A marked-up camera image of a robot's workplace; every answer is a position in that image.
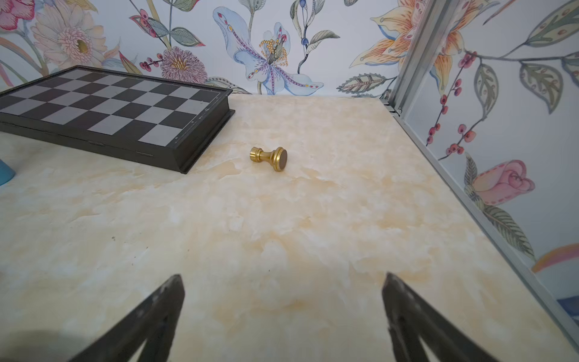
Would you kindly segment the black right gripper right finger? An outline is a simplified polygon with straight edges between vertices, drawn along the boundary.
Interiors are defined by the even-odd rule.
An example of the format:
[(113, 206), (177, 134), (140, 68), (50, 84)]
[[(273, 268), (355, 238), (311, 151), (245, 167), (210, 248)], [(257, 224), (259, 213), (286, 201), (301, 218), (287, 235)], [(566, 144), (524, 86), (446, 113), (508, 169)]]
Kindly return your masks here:
[(394, 273), (381, 290), (392, 349), (397, 361), (495, 361)]

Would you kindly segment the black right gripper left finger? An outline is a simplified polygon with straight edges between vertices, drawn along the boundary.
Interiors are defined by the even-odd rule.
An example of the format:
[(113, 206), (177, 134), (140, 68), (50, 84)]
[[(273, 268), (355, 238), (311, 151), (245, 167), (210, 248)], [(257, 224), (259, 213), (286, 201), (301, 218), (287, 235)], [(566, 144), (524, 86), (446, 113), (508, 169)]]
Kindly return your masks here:
[(72, 361), (167, 361), (185, 299), (180, 275), (169, 277), (149, 297)]

